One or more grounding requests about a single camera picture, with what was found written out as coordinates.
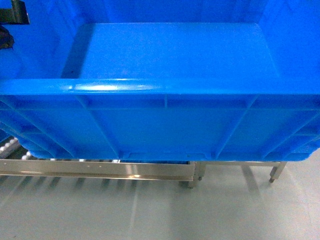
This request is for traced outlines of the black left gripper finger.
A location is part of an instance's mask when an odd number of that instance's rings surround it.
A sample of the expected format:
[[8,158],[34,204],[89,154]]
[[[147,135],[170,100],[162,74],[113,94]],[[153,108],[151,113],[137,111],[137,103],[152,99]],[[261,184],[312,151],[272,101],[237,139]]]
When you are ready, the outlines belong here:
[[0,23],[2,25],[29,25],[30,20],[25,2],[12,0],[11,8],[1,8]]
[[0,49],[12,49],[14,38],[10,32],[3,26],[0,27]]

